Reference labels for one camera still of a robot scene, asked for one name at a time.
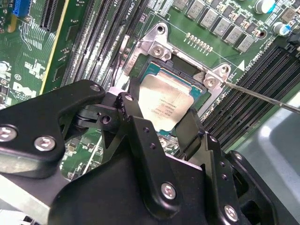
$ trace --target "electronic component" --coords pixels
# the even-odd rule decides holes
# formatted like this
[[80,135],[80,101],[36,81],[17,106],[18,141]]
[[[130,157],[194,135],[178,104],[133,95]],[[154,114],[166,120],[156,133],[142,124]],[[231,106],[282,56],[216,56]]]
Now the electronic component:
[[253,44],[254,39],[250,36],[246,36],[244,37],[244,39],[242,40],[242,42],[237,46],[237,49],[240,50],[241,52],[245,53],[250,46]]
[[254,5],[254,10],[258,14],[266,14],[273,12],[275,6],[275,0],[257,0]]
[[76,149],[76,145],[74,145],[73,143],[69,143],[67,145],[67,151],[73,152]]
[[202,19],[200,19],[199,22],[202,26],[209,29],[213,25],[213,23],[216,20],[217,16],[218,16],[218,14],[214,10],[209,9],[207,11],[207,13],[205,13],[204,17]]
[[285,12],[281,15],[281,19],[285,22],[288,23],[290,22],[294,16],[296,15],[296,12],[292,8],[287,8]]
[[62,64],[60,67],[58,67],[58,68],[55,70],[55,74],[54,74],[54,79],[53,79],[53,80],[56,81],[56,80],[62,78],[63,75],[65,74],[66,67],[67,67],[67,65],[66,65],[65,63]]
[[213,9],[217,9],[217,6],[220,4],[222,0],[212,0],[210,7],[212,7]]
[[225,9],[226,9],[226,5],[221,4],[221,5],[219,6],[219,11],[220,11],[221,13],[224,12]]
[[195,20],[203,10],[204,6],[205,5],[202,2],[195,0],[187,11],[187,16],[192,20]]
[[55,32],[60,23],[60,17],[64,8],[64,0],[46,0],[42,13],[40,28],[48,32]]
[[8,88],[0,85],[0,94],[7,95],[8,94]]
[[252,34],[252,32],[257,28],[257,25],[255,23],[251,23],[247,28],[246,28],[246,33]]
[[295,2],[292,4],[294,8],[298,8],[300,6],[300,0],[295,0]]
[[222,18],[217,26],[214,28],[213,33],[217,34],[219,36],[223,36],[224,33],[227,31],[228,27],[230,25],[230,22],[226,19]]
[[173,6],[182,11],[184,9],[184,7],[186,6],[188,0],[175,0],[174,3],[173,3]]
[[29,12],[30,0],[15,0],[13,14],[20,17]]
[[156,131],[171,131],[202,90],[151,62],[142,75],[139,105]]
[[238,18],[236,18],[234,23],[236,25],[240,26],[244,22],[245,19],[246,19],[246,17],[244,15],[239,15]]
[[241,31],[241,29],[234,26],[233,29],[228,34],[225,34],[224,41],[233,45],[237,42],[237,40],[240,38],[242,33],[243,31]]
[[75,40],[78,30],[79,30],[79,24],[70,26],[69,30],[67,31],[66,41]]
[[291,32],[291,26],[283,24],[282,22],[276,22],[272,28],[273,32],[280,36],[287,36]]

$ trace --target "chip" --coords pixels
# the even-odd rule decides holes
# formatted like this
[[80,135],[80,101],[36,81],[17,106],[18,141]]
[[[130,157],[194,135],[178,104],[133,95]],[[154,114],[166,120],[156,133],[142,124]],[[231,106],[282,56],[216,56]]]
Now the chip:
[[187,11],[187,16],[192,20],[195,20],[203,10],[204,6],[205,5],[202,2],[195,0]]
[[218,14],[214,10],[209,9],[207,13],[204,15],[203,19],[201,19],[199,22],[202,26],[209,29],[214,23],[214,21],[216,20],[217,16]]
[[180,11],[182,11],[184,9],[184,7],[186,6],[188,0],[175,0],[173,3],[173,6],[177,9],[179,9]]
[[69,30],[67,31],[66,41],[75,40],[78,30],[79,24],[70,26]]
[[224,10],[223,16],[225,18],[229,18],[229,15],[234,11],[234,7],[227,6],[227,8]]
[[300,6],[300,0],[295,0],[295,2],[292,4],[294,8],[298,8]]
[[65,74],[66,68],[67,68],[66,63],[61,65],[60,67],[58,67],[55,71],[53,80],[56,81],[57,79],[63,77],[63,75]]
[[253,32],[256,28],[257,28],[257,25],[256,25],[255,23],[252,22],[252,23],[248,26],[248,28],[247,28],[247,30],[246,30],[246,33],[252,34],[252,32]]
[[210,7],[212,7],[213,9],[216,9],[217,6],[220,4],[221,0],[213,0],[210,4]]
[[281,15],[280,18],[285,23],[288,23],[294,18],[295,15],[296,15],[296,12],[292,8],[287,8],[286,11]]
[[214,28],[213,33],[217,34],[219,36],[223,36],[225,32],[227,31],[228,27],[230,25],[230,22],[226,19],[222,18],[220,22],[217,24],[217,26]]
[[242,42],[238,45],[237,49],[240,50],[241,52],[245,53],[250,46],[253,44],[254,39],[251,38],[250,36],[246,36]]
[[239,15],[238,18],[235,20],[234,23],[235,23],[236,25],[240,26],[240,25],[244,22],[245,19],[246,19],[245,16]]
[[240,38],[242,33],[243,31],[241,31],[238,27],[234,26],[233,29],[228,33],[228,35],[226,35],[224,41],[233,45]]

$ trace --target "green circuit board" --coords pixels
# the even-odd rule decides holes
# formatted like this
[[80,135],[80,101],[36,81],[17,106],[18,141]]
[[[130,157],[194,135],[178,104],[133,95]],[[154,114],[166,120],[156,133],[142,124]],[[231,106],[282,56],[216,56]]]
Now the green circuit board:
[[[127,30],[132,32],[120,57],[119,75],[132,63],[129,58],[137,41],[160,22],[167,24],[168,43],[209,69],[229,64],[228,80],[236,83],[277,37],[273,32],[276,22],[288,24],[291,29],[300,23],[295,0],[277,0],[268,14],[255,12],[256,0],[197,1],[203,10],[192,18],[195,0],[55,0],[57,10],[49,7],[49,0],[32,0],[26,16],[12,13],[15,0],[0,0],[0,83],[6,91],[0,93],[0,104],[8,107],[81,79],[94,80],[108,89],[113,60],[125,34],[130,33]],[[52,27],[45,25],[45,12],[54,15]],[[209,12],[217,18],[210,28],[203,25]],[[240,40],[249,38],[251,46],[245,49],[241,41],[230,44],[225,37],[229,33],[223,37],[217,34],[221,21],[238,29]],[[141,54],[129,77],[138,77],[148,59]],[[117,86],[125,88],[128,81],[123,80],[118,77]],[[225,89],[211,107],[228,91]],[[201,95],[194,107],[199,109],[208,97],[208,93]],[[73,180],[100,165],[101,144],[101,133],[94,129],[67,143],[61,163],[64,176]],[[165,151],[172,155],[178,151],[176,140],[172,139]]]

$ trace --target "silver screw head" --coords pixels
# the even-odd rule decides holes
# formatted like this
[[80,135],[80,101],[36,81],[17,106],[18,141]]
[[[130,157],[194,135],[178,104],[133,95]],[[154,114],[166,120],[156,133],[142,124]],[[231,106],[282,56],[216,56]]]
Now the silver screw head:
[[236,158],[238,158],[239,160],[242,160],[242,159],[243,159],[242,156],[241,156],[240,154],[238,154],[238,153],[235,153],[235,156],[236,156]]
[[233,207],[231,207],[230,205],[226,205],[224,207],[224,210],[228,219],[230,219],[233,222],[238,221],[238,214],[236,213]]
[[131,95],[125,95],[125,98],[129,101],[133,101],[133,97]]
[[47,136],[38,137],[34,141],[34,147],[39,151],[51,151],[55,147],[55,141]]
[[175,189],[172,187],[172,185],[168,183],[163,183],[161,185],[161,192],[163,193],[164,197],[166,197],[167,199],[172,200],[176,197]]
[[211,138],[211,140],[212,140],[213,142],[218,142],[217,139],[216,139],[214,136],[210,136],[210,138]]
[[12,127],[0,127],[0,142],[9,142],[17,137],[17,131]]
[[92,90],[94,90],[94,91],[97,91],[97,92],[99,92],[100,91],[100,88],[99,88],[99,86],[98,85],[92,85],[92,86],[90,86],[90,88],[92,89]]

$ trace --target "screwdriver shaft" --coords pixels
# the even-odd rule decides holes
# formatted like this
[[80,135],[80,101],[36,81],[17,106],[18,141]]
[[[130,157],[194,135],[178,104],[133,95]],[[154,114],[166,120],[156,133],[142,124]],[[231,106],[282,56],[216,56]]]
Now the screwdriver shaft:
[[279,106],[279,107],[281,107],[281,108],[284,108],[284,109],[287,109],[287,110],[289,110],[289,111],[291,111],[291,112],[293,112],[293,113],[298,113],[298,114],[300,114],[300,109],[298,109],[298,108],[296,108],[296,107],[294,107],[294,106],[291,106],[291,105],[289,105],[289,104],[286,104],[286,103],[277,101],[277,100],[272,99],[272,98],[270,98],[270,97],[261,95],[261,94],[259,94],[259,93],[254,92],[254,91],[248,90],[248,89],[243,88],[243,87],[240,87],[240,86],[238,86],[238,85],[235,85],[235,84],[233,84],[233,83],[229,83],[229,82],[227,82],[227,81],[224,81],[224,83],[225,83],[225,85],[227,85],[227,86],[230,87],[230,88],[239,90],[239,91],[241,91],[241,92],[244,92],[244,93],[246,93],[246,94],[249,94],[249,95],[251,95],[251,96],[254,96],[254,97],[256,97],[256,98],[259,98],[259,99],[261,99],[261,100],[264,100],[264,101],[266,101],[266,102],[269,102],[269,103],[271,103],[271,104],[273,104],[273,105],[277,105],[277,106]]

